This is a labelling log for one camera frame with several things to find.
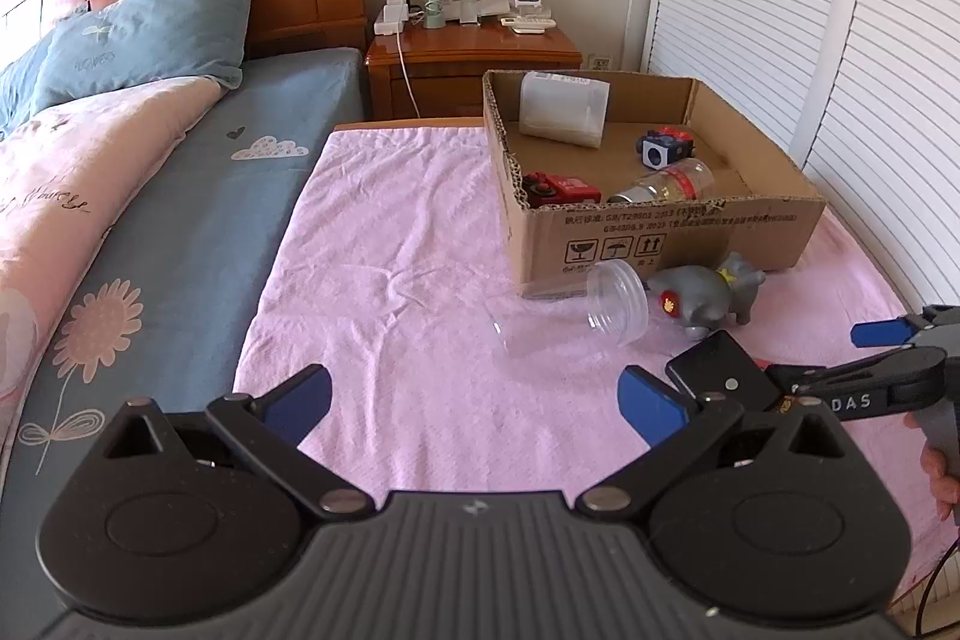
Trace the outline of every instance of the power strip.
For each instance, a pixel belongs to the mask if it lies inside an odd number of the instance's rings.
[[[387,0],[373,24],[373,33],[377,36],[392,36],[403,33],[405,20],[410,19],[410,8],[406,0]]]

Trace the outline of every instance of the black cable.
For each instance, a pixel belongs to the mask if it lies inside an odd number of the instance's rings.
[[[954,621],[952,624],[946,624],[944,627],[939,627],[939,629],[930,629],[929,632],[923,631],[923,610],[926,608],[926,601],[930,597],[930,592],[933,591],[933,584],[936,581],[937,576],[944,569],[944,566],[947,565],[949,557],[952,557],[957,550],[957,547],[960,546],[960,538],[953,541],[953,545],[947,548],[947,552],[943,555],[941,560],[937,563],[937,566],[933,569],[933,572],[930,574],[930,580],[926,582],[926,587],[923,589],[923,597],[920,597],[920,606],[917,608],[917,622],[914,627],[914,640],[925,640],[925,638],[933,637],[940,634],[941,632],[946,632],[948,629],[955,629],[960,627],[960,621]]]

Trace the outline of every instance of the human hand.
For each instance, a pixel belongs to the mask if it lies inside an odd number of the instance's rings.
[[[920,429],[920,422],[913,413],[904,415],[907,429]],[[920,469],[930,478],[930,494],[937,501],[937,514],[941,521],[947,520],[954,504],[960,503],[960,480],[947,475],[947,457],[927,443],[920,453]]]

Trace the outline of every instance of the clear plastic jar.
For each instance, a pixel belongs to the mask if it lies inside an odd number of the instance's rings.
[[[698,158],[685,158],[659,172],[635,180],[634,186],[607,199],[609,204],[647,201],[693,201],[710,196],[713,172]]]
[[[594,350],[640,339],[649,308],[643,283],[626,261],[595,263],[587,273],[584,295],[541,298],[536,289],[558,290],[563,279],[528,284],[522,294],[510,290],[485,302],[496,341],[509,357],[531,355],[560,342],[586,339]]]
[[[609,93],[599,79],[528,71],[520,83],[520,133],[598,148]]]

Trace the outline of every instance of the wooden nightstand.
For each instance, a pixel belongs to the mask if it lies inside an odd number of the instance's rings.
[[[582,57],[558,28],[517,34],[499,20],[483,25],[447,23],[427,30],[407,26],[400,34],[403,60],[421,116],[483,115],[481,79],[491,68],[579,68]],[[377,36],[367,50],[373,119],[415,118],[397,55],[395,36]]]

